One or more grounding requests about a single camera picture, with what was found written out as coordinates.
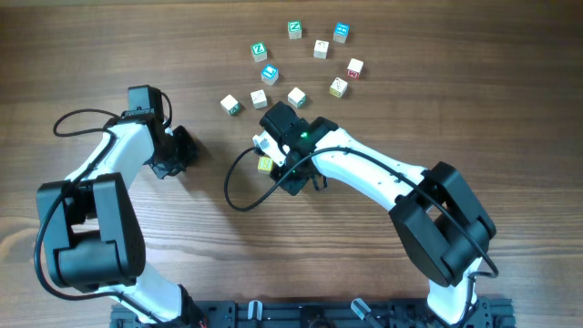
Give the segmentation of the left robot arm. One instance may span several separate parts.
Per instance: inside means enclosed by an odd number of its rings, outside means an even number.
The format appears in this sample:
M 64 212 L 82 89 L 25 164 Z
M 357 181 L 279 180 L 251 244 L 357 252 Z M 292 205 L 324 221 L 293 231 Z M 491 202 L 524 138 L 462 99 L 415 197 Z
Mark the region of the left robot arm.
M 86 162 L 38 189 L 34 265 L 47 292 L 67 301 L 110 297 L 141 323 L 157 327 L 205 325 L 205 315 L 186 289 L 147 263 L 128 195 L 142 166 L 164 179 L 193 160 L 194 141 L 183 127 L 172 128 L 171 121 L 171 115 L 150 109 L 111 115 Z

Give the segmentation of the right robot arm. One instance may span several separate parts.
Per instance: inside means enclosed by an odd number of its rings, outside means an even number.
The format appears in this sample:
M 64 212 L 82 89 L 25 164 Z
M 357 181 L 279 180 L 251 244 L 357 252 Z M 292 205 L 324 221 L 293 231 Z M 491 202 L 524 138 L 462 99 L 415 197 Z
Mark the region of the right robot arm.
M 389 213 L 405 252 L 429 280 L 427 304 L 444 323 L 472 315 L 481 262 L 489 262 L 494 222 L 459 171 L 405 164 L 366 147 L 326 118 L 262 118 L 256 142 L 274 159 L 272 176 L 291 195 L 309 178 L 337 179 Z

